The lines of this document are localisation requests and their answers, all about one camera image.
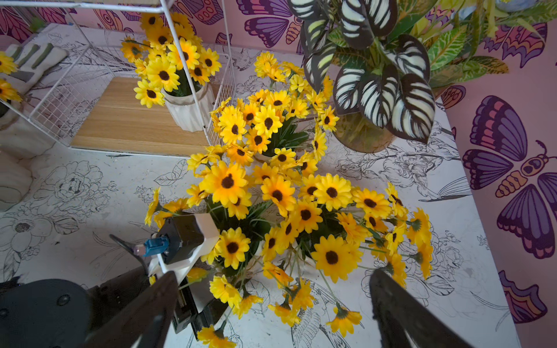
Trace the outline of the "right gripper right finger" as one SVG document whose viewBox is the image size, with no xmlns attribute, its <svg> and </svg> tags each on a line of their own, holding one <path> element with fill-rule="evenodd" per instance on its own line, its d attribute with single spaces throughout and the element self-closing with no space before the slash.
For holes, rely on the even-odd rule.
<svg viewBox="0 0 557 348">
<path fill-rule="evenodd" d="M 369 280 L 373 319 L 383 347 L 469 347 L 384 271 Z"/>
</svg>

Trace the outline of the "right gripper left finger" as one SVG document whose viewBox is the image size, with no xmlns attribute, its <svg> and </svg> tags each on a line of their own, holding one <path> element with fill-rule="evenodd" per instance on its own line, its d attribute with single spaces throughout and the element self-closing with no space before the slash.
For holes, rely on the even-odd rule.
<svg viewBox="0 0 557 348">
<path fill-rule="evenodd" d="M 93 333 L 83 347 L 163 347 L 178 299 L 173 271 L 165 273 L 114 318 Z"/>
</svg>

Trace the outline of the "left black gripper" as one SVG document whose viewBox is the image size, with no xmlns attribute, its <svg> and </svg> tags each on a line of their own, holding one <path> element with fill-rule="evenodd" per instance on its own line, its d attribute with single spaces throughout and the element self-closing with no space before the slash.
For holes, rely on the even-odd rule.
<svg viewBox="0 0 557 348">
<path fill-rule="evenodd" d="M 228 308 L 210 293 L 207 278 L 190 283 L 185 278 L 179 284 L 178 299 L 173 312 L 173 328 L 178 334 L 190 327 L 197 335 L 204 327 L 216 325 Z"/>
</svg>

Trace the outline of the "sunflower pot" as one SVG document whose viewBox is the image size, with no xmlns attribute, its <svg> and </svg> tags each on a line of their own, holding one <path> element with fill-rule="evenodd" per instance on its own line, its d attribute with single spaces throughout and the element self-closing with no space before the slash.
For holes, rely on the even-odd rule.
<svg viewBox="0 0 557 348">
<path fill-rule="evenodd" d="M 139 76 L 135 98 L 149 109 L 167 107 L 184 131 L 203 131 L 216 100 L 210 81 L 222 68 L 219 54 L 203 46 L 184 14 L 172 13 L 166 22 L 159 14 L 144 13 L 141 27 L 147 39 L 127 36 L 121 47 Z"/>
<path fill-rule="evenodd" d="M 331 286 L 363 268 L 365 253 L 401 286 L 408 261 L 424 279 L 432 275 L 429 216 L 410 212 L 393 185 L 378 193 L 338 175 L 304 176 L 271 161 L 243 166 L 220 159 L 198 171 L 200 182 L 183 199 L 163 204 L 155 190 L 145 223 L 160 230 L 166 218 L 209 213 L 220 239 L 194 268 L 214 269 L 234 288 L 243 273 L 253 277 L 267 262 L 285 272 L 287 283 L 307 279 L 310 266 Z"/>
<path fill-rule="evenodd" d="M 219 140 L 191 156 L 188 169 L 195 176 L 223 157 L 248 166 L 258 155 L 288 172 L 308 176 L 316 171 L 326 152 L 325 133 L 335 131 L 339 120 L 331 102 L 332 79 L 326 76 L 316 91 L 302 67 L 279 62 L 271 52 L 257 57 L 255 75 L 269 78 L 268 88 L 245 99 L 223 100 L 210 112 Z"/>
<path fill-rule="evenodd" d="M 1 52 L 1 117 L 4 117 L 9 109 L 4 103 L 12 104 L 21 102 L 22 97 L 12 84 L 4 78 L 18 71 L 17 65 L 12 57 L 5 52 Z"/>
<path fill-rule="evenodd" d="M 189 333 L 191 347 L 200 342 L 203 331 L 211 331 L 216 339 L 225 339 L 236 347 L 295 347 L 294 333 L 304 326 L 303 314 L 313 308 L 312 285 L 305 278 L 286 282 L 285 272 L 265 263 L 262 272 L 278 284 L 278 294 L 271 291 L 250 273 L 240 276 L 238 287 L 214 269 L 170 267 L 152 262 L 156 277 L 173 271 L 178 280 L 177 310 L 172 322 L 175 334 L 183 338 Z"/>
</svg>

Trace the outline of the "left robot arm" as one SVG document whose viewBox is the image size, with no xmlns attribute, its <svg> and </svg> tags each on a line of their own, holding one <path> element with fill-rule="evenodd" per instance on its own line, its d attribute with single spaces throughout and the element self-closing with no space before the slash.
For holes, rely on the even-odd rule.
<svg viewBox="0 0 557 348">
<path fill-rule="evenodd" d="M 202 286 L 166 275 L 151 285 L 142 267 L 91 289 L 68 280 L 1 284 L 2 347 L 163 347 L 169 330 L 198 333 L 224 304 Z"/>
</svg>

